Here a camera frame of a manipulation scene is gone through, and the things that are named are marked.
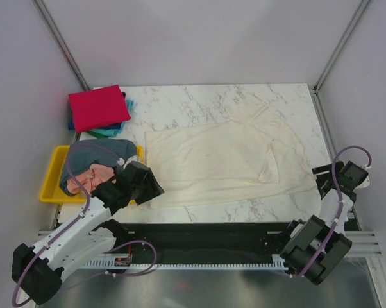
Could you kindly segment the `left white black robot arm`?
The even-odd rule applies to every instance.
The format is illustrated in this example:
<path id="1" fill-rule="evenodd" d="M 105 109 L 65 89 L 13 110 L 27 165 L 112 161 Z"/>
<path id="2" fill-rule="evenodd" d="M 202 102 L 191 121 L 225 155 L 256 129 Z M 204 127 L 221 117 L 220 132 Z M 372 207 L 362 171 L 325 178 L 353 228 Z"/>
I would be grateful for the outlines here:
<path id="1" fill-rule="evenodd" d="M 12 306 L 30 301 L 42 305 L 88 261 L 102 253 L 123 252 L 129 238 L 113 215 L 131 201 L 141 205 L 163 193 L 152 170 L 140 162 L 130 162 L 122 173 L 99 184 L 64 224 L 34 245 L 22 243 L 13 251 Z"/>

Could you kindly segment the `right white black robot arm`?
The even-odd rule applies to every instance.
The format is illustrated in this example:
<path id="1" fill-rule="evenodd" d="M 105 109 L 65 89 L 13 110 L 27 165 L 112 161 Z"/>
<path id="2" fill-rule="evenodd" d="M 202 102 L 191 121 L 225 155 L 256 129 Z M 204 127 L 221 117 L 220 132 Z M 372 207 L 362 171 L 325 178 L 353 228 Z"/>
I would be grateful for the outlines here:
<path id="1" fill-rule="evenodd" d="M 352 242 L 345 224 L 356 189 L 369 185 L 369 173 L 353 162 L 336 162 L 312 170 L 321 198 L 321 211 L 307 221 L 292 221 L 281 233 L 280 257 L 290 274 L 314 285 L 322 283 L 346 256 Z"/>

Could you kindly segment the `cream white t shirt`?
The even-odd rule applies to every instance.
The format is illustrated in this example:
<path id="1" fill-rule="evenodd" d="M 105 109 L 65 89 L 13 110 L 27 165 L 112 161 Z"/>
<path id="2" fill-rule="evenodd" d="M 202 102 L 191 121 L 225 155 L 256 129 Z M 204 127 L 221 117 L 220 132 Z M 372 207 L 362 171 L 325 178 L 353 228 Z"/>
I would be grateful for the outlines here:
<path id="1" fill-rule="evenodd" d="M 315 186 L 305 149 L 267 105 L 227 108 L 218 124 L 146 133 L 147 164 L 164 193 L 154 209 L 300 193 Z"/>

